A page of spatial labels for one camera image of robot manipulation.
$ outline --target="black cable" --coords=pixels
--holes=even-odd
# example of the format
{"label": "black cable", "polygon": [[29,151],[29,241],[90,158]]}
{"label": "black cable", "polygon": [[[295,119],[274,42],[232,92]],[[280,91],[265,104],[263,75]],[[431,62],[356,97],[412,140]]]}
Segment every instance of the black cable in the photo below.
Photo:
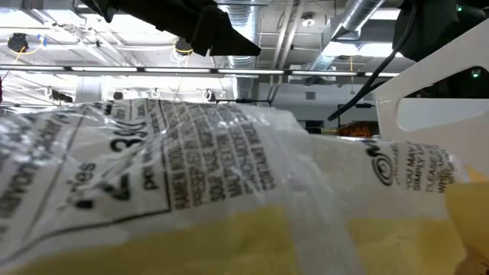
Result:
{"label": "black cable", "polygon": [[384,59],[384,61],[382,61],[380,66],[377,69],[375,69],[374,73],[372,73],[371,77],[368,78],[365,85],[361,87],[360,91],[353,97],[353,99],[351,99],[348,103],[343,105],[340,109],[336,110],[328,117],[329,121],[334,121],[338,116],[342,115],[347,110],[355,106],[355,104],[357,104],[357,102],[359,102],[360,99],[363,99],[364,96],[366,96],[369,92],[373,90],[371,87],[372,83],[379,76],[379,74],[387,67],[387,65],[389,65],[389,63],[394,59],[394,57],[396,57],[396,53],[399,52],[399,50],[403,47],[404,43],[406,43],[407,38],[411,35],[411,32],[413,31],[414,21],[416,19],[416,13],[417,13],[417,4],[416,1],[413,1],[413,7],[410,12],[410,18],[408,20],[406,30],[404,30],[403,36],[399,39],[399,42],[392,50],[390,56]]}
{"label": "black cable", "polygon": [[372,85],[370,87],[370,90],[368,92],[372,92],[373,90],[375,90],[376,88],[382,86],[384,83],[386,83],[388,80],[384,80],[384,81],[380,81],[380,82],[377,82],[375,83],[374,85]]}

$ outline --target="silver duct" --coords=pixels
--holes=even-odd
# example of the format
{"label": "silver duct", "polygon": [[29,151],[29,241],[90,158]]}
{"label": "silver duct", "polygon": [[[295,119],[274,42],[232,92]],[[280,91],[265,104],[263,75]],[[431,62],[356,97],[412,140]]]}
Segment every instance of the silver duct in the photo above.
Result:
{"label": "silver duct", "polygon": [[[228,12],[232,27],[250,41],[257,43],[258,37],[258,7],[247,5],[223,5],[223,11]],[[232,68],[255,68],[257,57],[228,57]],[[256,99],[258,81],[252,78],[234,78],[232,81],[236,99]]]}
{"label": "silver duct", "polygon": [[[385,0],[349,0],[346,3],[345,12],[339,15],[340,18],[333,18],[326,25],[328,30],[323,34],[326,35],[326,37],[323,37],[323,52],[331,39],[338,33],[360,31],[384,2]],[[331,66],[335,57],[326,56],[323,52],[309,66],[309,70],[327,70]]]}

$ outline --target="ramen noodle package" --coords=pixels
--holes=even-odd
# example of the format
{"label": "ramen noodle package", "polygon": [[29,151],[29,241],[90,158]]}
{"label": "ramen noodle package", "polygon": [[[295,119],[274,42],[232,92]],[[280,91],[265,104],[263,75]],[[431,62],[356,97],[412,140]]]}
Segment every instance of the ramen noodle package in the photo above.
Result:
{"label": "ramen noodle package", "polygon": [[273,108],[137,99],[11,115],[0,271],[454,273],[465,249],[445,192],[469,178],[437,146],[309,135]]}

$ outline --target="yellow cord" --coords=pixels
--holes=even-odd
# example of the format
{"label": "yellow cord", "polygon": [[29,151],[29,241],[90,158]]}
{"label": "yellow cord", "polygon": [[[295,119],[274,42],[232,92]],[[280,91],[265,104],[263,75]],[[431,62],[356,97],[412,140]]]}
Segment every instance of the yellow cord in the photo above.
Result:
{"label": "yellow cord", "polygon": [[24,51],[24,50],[25,50],[25,46],[23,46],[23,47],[22,47],[22,49],[21,49],[21,51],[20,51],[20,52],[16,53],[16,54],[17,54],[17,57],[15,58],[14,64],[16,64],[16,63],[17,63],[18,58],[19,58],[19,57],[21,57],[21,53],[22,53],[22,51]]}
{"label": "yellow cord", "polygon": [[189,61],[190,61],[190,55],[188,55],[186,57],[186,61],[185,61],[185,67],[187,67],[189,65]]}
{"label": "yellow cord", "polygon": [[33,50],[33,51],[31,51],[31,52],[28,52],[28,53],[22,53],[22,51],[23,51],[23,50],[25,50],[25,47],[22,47],[22,50],[21,50],[20,52],[15,52],[15,51],[13,51],[13,50],[10,50],[10,51],[11,51],[12,53],[16,53],[16,54],[18,54],[18,57],[19,57],[19,56],[21,56],[21,55],[29,55],[29,54],[33,54],[33,53],[37,52],[39,49],[41,49],[41,47],[43,46],[43,43],[44,43],[44,39],[43,39],[43,38],[41,38],[41,39],[40,39],[40,44],[39,44],[39,47],[37,47],[37,48],[36,48],[36,50]]}
{"label": "yellow cord", "polygon": [[175,41],[175,42],[173,42],[173,48],[174,48],[174,49],[175,49],[177,52],[179,52],[179,53],[192,53],[192,52],[193,52],[193,50],[178,50],[178,49],[176,48],[176,41]]}

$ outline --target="ceiling light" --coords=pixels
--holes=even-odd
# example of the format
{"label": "ceiling light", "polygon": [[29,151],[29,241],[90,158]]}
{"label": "ceiling light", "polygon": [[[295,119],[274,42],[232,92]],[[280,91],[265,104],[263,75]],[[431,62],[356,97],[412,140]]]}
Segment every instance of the ceiling light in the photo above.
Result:
{"label": "ceiling light", "polygon": [[317,71],[292,71],[298,76],[357,76],[356,72],[317,72]]}
{"label": "ceiling light", "polygon": [[315,23],[316,23],[316,21],[314,19],[310,18],[310,19],[306,19],[303,21],[303,26],[306,28],[309,28],[309,27],[314,26]]}
{"label": "ceiling light", "polygon": [[[372,76],[374,73],[365,73],[366,77]],[[396,77],[399,76],[399,73],[379,73],[379,77]]]}
{"label": "ceiling light", "polygon": [[146,68],[148,73],[210,73],[209,69],[192,68]]}
{"label": "ceiling light", "polygon": [[392,53],[392,43],[368,43],[360,47],[357,55],[363,57],[388,57]]}
{"label": "ceiling light", "polygon": [[303,26],[306,28],[312,27],[316,23],[316,20],[314,20],[313,17],[314,13],[305,12],[301,17],[303,19]]}
{"label": "ceiling light", "polygon": [[0,65],[2,70],[64,70],[61,66],[22,66],[22,65]]}
{"label": "ceiling light", "polygon": [[137,72],[137,68],[133,67],[72,67],[74,71],[85,72]]}
{"label": "ceiling light", "polygon": [[240,69],[220,69],[218,70],[219,73],[234,73],[234,74],[274,74],[274,75],[281,75],[284,73],[283,70],[240,70]]}
{"label": "ceiling light", "polygon": [[399,13],[399,8],[379,8],[370,17],[370,20],[397,20]]}
{"label": "ceiling light", "polygon": [[326,46],[324,50],[322,50],[322,55],[327,57],[353,57],[355,55],[358,55],[358,48],[354,44],[329,42],[328,46]]}

